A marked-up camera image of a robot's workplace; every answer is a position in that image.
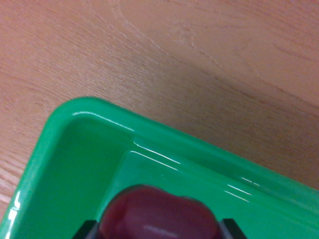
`plastic container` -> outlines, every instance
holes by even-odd
[[[318,191],[95,98],[49,118],[0,238],[71,239],[135,184],[196,198],[250,239],[319,238]]]

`red button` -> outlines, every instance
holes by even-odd
[[[99,230],[105,239],[216,239],[218,228],[203,204],[140,186],[113,199]]]

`red knob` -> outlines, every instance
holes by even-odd
[[[104,239],[216,239],[215,216],[201,203],[150,186],[117,195],[99,231]]]

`table surface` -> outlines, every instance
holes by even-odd
[[[319,3],[0,2],[0,219],[50,113],[97,96],[319,189]]]

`wood grain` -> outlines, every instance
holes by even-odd
[[[0,218],[49,114],[97,96],[319,189],[315,1],[0,2]]]

